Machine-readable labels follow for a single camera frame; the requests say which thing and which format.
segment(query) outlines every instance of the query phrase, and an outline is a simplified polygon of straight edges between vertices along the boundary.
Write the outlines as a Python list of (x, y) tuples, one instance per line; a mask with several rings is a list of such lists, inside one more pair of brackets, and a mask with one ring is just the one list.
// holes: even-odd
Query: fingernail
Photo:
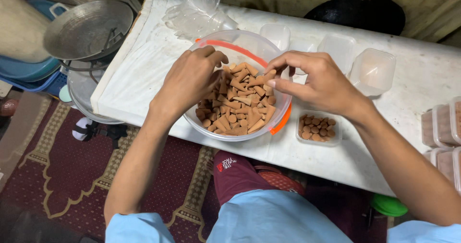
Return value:
[(275, 80), (274, 79), (271, 79), (269, 81), (266, 82), (266, 84), (272, 88), (275, 88)]

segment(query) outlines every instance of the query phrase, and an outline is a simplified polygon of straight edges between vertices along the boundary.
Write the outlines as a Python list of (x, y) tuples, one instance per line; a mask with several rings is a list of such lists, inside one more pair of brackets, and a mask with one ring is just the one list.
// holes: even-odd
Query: black bag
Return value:
[(405, 26), (405, 12), (392, 0), (329, 0), (304, 18), (396, 36)]

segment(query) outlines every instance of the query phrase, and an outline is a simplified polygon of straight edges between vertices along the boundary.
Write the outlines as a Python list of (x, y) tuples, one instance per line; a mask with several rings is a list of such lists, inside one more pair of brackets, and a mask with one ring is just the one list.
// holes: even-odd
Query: green object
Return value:
[(71, 99), (71, 95), (69, 94), (69, 90), (67, 89), (67, 85), (63, 86), (59, 92), (59, 99), (61, 99), (61, 101), (65, 102), (65, 103), (68, 103), (68, 102), (71, 102), (72, 99)]
[(408, 208), (399, 199), (375, 193), (370, 205), (386, 216), (399, 217), (408, 212)]

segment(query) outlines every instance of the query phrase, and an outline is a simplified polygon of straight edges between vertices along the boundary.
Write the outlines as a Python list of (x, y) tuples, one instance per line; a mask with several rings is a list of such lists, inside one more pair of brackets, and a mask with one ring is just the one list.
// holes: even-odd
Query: forearm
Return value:
[(160, 162), (168, 132), (174, 120), (162, 108), (149, 110), (144, 124), (123, 158), (104, 206), (106, 225), (116, 213), (140, 211), (140, 202)]
[(461, 223), (461, 197), (453, 185), (376, 110), (364, 103), (349, 118), (395, 195), (418, 218), (438, 224)]

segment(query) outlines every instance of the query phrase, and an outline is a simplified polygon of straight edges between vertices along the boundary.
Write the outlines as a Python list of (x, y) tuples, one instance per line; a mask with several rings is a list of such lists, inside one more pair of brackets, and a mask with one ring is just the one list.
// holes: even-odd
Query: person's left hand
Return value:
[(180, 117), (220, 81), (222, 70), (213, 70), (221, 67), (221, 62), (228, 64), (229, 60), (212, 46), (185, 51), (171, 67), (150, 107), (168, 107), (171, 114)]

